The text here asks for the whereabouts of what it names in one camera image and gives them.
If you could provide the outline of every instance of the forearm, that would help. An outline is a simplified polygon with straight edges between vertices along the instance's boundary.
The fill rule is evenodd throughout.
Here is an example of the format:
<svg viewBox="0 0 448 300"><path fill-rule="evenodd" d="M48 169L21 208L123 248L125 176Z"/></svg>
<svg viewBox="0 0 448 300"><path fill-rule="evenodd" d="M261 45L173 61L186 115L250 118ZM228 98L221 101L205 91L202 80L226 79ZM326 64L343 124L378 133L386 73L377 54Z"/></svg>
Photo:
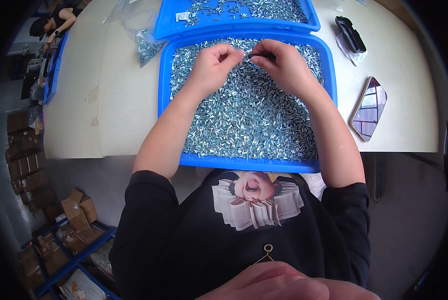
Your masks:
<svg viewBox="0 0 448 300"><path fill-rule="evenodd" d="M300 99L305 99L309 111L324 183L334 188L365 183L359 150L332 99L319 85L311 94Z"/></svg>
<svg viewBox="0 0 448 300"><path fill-rule="evenodd" d="M69 18L69 19L65 20L64 24L62 24L61 27L57 28L57 30L59 32L63 32L65 29L69 28L72 24L74 24L76 19L77 18L74 16L74 18Z"/></svg>
<svg viewBox="0 0 448 300"><path fill-rule="evenodd" d="M157 120L137 153L133 173L149 170L171 179L201 96L184 85Z"/></svg>

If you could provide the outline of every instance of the white table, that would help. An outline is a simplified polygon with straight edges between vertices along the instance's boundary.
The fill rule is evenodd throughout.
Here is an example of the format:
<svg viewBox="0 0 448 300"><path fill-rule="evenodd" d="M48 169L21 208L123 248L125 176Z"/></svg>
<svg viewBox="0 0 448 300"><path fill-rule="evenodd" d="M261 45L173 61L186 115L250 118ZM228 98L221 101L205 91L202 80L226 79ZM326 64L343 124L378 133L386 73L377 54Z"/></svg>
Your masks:
<svg viewBox="0 0 448 300"><path fill-rule="evenodd" d="M69 31L56 95L44 106L47 158L135 155L157 120L160 55L139 68L136 45L121 23L102 24L115 3L92 1ZM372 0L366 6L346 1L343 13L314 3L321 23L314 34L332 51L344 120L349 120L367 77L375 76L389 95L371 141L353 133L359 150L437 152L436 97L415 34ZM353 22L368 49L359 67L337 47L336 15Z"/></svg>

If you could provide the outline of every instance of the blue plastic tray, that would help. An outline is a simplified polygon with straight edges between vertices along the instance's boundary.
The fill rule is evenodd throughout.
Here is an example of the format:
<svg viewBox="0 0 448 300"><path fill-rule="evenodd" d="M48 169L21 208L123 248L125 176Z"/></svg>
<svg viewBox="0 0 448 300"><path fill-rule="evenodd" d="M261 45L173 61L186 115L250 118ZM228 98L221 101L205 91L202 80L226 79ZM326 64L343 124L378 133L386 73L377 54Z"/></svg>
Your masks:
<svg viewBox="0 0 448 300"><path fill-rule="evenodd" d="M47 80L44 88L44 101L43 104L49 103L55 95L57 90L57 78L59 77L59 69L62 62L62 54L64 53L65 42L67 41L68 34L65 33L64 37L59 41L58 48L52 54L51 61L49 62L49 72L47 73Z"/></svg>
<svg viewBox="0 0 448 300"><path fill-rule="evenodd" d="M212 7L217 7L218 0L211 0L204 5L209 5ZM317 18L316 10L314 5L312 5L311 0L299 0L302 10L309 24L296 23L292 21L284 21L277 19L260 19L254 17L248 17L241 19L239 17L240 13L245 13L248 16L251 15L249 8L246 6L241 6L239 13L235 13L235 19L229 16L230 12L227 11L227 4L231 7L237 4L236 2L226 2L225 12L221 15L212 14L208 16L200 11L197 13L197 17L200 22L185 27L185 21L175 21L176 13L185 12L192 4L189 0L162 0L161 10L157 18L156 28L154 30L154 38L157 40L165 39L172 41L173 39L194 35L198 33L206 33L209 31L220 31L227 29L245 29L245 28L256 28L256 29L284 29L293 30L297 32L310 33L311 31L319 31L320 23Z"/></svg>
<svg viewBox="0 0 448 300"><path fill-rule="evenodd" d="M194 45L205 40L226 39L275 39L284 43L300 43L310 45L319 50L322 72L324 74L324 88L337 106L336 75L332 53L323 40L318 37L298 33L288 30L268 30L268 29L234 29L215 31L210 33L200 33L175 39L162 50L161 69L159 75L159 103L158 114L160 117L164 109L170 103L171 88L171 65L172 55L177 48ZM273 172L293 172L293 173L318 173L319 161L287 161L278 159L244 159L227 158L218 156L198 156L197 154L181 154L180 164L184 166L209 167L221 169L235 169L248 171L273 171Z"/></svg>

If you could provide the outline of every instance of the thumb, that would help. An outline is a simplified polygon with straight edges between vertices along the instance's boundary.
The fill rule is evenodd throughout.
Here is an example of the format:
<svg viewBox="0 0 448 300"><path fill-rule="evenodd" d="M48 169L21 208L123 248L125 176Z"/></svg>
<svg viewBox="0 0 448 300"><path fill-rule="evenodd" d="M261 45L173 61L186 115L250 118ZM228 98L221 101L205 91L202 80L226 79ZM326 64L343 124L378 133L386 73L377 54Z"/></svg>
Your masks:
<svg viewBox="0 0 448 300"><path fill-rule="evenodd" d="M244 58L244 50L239 49L229 54L222 62L221 66L229 73Z"/></svg>
<svg viewBox="0 0 448 300"><path fill-rule="evenodd" d="M263 56L253 56L251 57L251 62L264 69L269 75L273 73L277 67L273 62Z"/></svg>

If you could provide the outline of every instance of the black top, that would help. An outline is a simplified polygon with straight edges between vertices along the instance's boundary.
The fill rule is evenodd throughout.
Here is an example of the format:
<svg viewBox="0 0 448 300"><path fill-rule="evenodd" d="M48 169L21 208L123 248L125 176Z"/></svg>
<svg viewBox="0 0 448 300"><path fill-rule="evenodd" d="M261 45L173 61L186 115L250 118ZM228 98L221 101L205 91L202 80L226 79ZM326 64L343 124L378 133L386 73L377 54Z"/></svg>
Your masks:
<svg viewBox="0 0 448 300"><path fill-rule="evenodd" d="M273 186L274 196L247 201L235 196L243 191L242 172L207 178L181 205L165 177L132 175L109 255L124 299L195 299L263 257L265 244L273 245L273 260L310 277L365 287L370 245L364 183L327 188L320 202L295 176L258 172L265 179L259 188ZM244 189L256 192L253 183Z"/></svg>
<svg viewBox="0 0 448 300"><path fill-rule="evenodd" d="M63 5L61 8L55 10L55 11L52 13L52 16L51 16L51 17L54 18L54 22L55 22L55 25L57 26L57 28L61 27L62 24L64 24L64 22L65 22L64 19L61 19L61 18L59 17L59 13L61 12L61 10L65 9L65 8L73 8L73 7L71 7L71 6L69 6L69 5ZM83 10L83 9L74 8L74 9L72 10L72 13L77 17L77 16L81 13L82 10Z"/></svg>

